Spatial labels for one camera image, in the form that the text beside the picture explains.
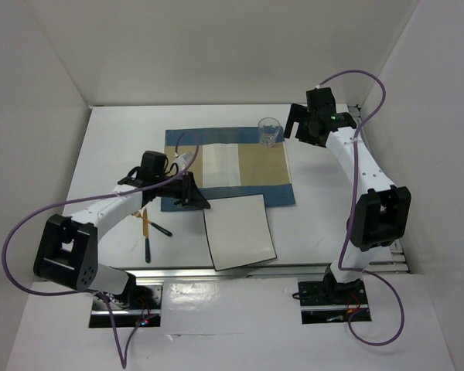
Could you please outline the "blue beige striped placemat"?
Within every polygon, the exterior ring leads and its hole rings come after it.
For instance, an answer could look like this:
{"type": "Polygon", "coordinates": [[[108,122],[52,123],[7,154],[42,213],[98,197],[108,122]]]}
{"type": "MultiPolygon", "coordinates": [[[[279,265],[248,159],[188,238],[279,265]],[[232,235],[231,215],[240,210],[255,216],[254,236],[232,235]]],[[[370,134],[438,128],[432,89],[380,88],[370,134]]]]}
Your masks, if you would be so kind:
{"type": "Polygon", "coordinates": [[[295,205],[284,138],[270,148],[256,127],[167,129],[164,153],[199,153],[190,167],[206,199],[262,194],[267,207],[295,205]]]}

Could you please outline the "clear plastic cup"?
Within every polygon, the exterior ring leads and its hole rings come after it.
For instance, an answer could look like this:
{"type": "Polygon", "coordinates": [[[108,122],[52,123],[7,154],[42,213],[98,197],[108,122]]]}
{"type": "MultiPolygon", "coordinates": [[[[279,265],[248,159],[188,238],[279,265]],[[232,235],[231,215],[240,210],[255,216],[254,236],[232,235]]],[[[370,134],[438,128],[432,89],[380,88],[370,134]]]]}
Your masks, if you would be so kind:
{"type": "Polygon", "coordinates": [[[270,148],[275,145],[281,125],[273,117],[264,117],[258,122],[258,140],[261,145],[270,148]]]}

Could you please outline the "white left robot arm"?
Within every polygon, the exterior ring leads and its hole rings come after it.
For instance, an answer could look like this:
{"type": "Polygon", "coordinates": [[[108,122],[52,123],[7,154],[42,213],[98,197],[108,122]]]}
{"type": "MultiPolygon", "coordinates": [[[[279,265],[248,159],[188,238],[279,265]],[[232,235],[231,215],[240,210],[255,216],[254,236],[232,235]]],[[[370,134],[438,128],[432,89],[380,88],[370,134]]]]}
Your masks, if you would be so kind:
{"type": "Polygon", "coordinates": [[[74,291],[108,294],[119,308],[139,305],[150,291],[137,285],[135,275],[99,263],[98,244],[123,219],[156,198],[174,199],[181,207],[210,208],[189,170],[196,157],[196,153],[186,152],[170,161],[161,152],[146,151],[140,165],[105,198],[70,216],[51,216],[33,273],[74,291]]]}

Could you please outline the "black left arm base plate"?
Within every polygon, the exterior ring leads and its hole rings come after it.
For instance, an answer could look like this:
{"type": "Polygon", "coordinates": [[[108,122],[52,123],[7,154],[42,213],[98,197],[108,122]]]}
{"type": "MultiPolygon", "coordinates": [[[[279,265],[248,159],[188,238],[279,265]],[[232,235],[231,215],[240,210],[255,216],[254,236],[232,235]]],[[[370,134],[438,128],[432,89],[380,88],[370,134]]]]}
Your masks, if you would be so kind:
{"type": "Polygon", "coordinates": [[[118,300],[112,294],[105,294],[108,305],[97,294],[90,310],[89,328],[110,328],[112,311],[114,323],[117,328],[159,327],[161,325],[162,284],[150,284],[139,288],[135,299],[130,303],[118,300]]]}

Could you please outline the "white square plate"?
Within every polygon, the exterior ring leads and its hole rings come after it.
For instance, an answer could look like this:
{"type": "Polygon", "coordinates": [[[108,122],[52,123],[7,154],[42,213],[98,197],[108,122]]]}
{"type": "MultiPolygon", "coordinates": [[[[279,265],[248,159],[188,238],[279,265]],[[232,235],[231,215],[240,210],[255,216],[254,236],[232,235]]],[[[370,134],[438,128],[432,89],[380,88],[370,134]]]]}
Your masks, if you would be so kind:
{"type": "Polygon", "coordinates": [[[277,258],[262,194],[212,199],[209,204],[203,220],[216,271],[277,258]]]}

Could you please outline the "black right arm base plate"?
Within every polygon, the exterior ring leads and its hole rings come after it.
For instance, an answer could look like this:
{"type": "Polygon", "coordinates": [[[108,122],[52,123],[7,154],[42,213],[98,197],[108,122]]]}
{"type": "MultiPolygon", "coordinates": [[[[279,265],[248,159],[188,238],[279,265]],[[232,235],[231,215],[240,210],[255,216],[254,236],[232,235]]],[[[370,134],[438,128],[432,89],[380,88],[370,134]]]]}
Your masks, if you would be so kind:
{"type": "Polygon", "coordinates": [[[361,280],[341,291],[329,291],[321,281],[300,281],[292,298],[299,302],[302,324],[371,322],[366,288],[361,280]]]}

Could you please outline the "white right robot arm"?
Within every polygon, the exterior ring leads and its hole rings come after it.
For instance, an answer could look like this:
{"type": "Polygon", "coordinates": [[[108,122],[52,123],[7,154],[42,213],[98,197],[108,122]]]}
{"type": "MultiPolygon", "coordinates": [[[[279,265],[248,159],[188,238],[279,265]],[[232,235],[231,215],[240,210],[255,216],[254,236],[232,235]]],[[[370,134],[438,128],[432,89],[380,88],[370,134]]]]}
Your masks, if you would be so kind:
{"type": "Polygon", "coordinates": [[[411,193],[384,174],[352,116],[337,112],[330,88],[309,90],[306,98],[305,106],[291,105],[285,138],[328,149],[353,187],[343,249],[326,269],[319,291],[330,304],[342,304],[362,288],[363,271],[375,256],[404,235],[411,193]]]}

